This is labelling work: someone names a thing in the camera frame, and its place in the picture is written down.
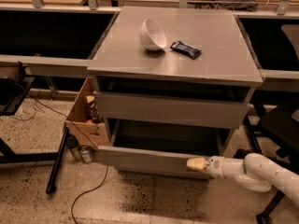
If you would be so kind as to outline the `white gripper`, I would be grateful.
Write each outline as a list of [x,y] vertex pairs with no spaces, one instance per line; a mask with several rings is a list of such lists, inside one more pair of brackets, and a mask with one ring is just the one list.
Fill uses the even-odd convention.
[[187,160],[187,167],[200,172],[208,172],[214,178],[224,178],[223,163],[225,158],[222,156],[212,156],[205,158],[192,158]]

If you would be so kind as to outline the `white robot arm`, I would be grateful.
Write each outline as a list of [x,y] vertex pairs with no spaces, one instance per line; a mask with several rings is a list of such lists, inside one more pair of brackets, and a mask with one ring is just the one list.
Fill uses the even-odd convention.
[[186,165],[214,178],[232,179],[240,187],[256,192],[267,192],[274,186],[299,205],[299,175],[261,154],[250,153],[244,159],[192,158]]

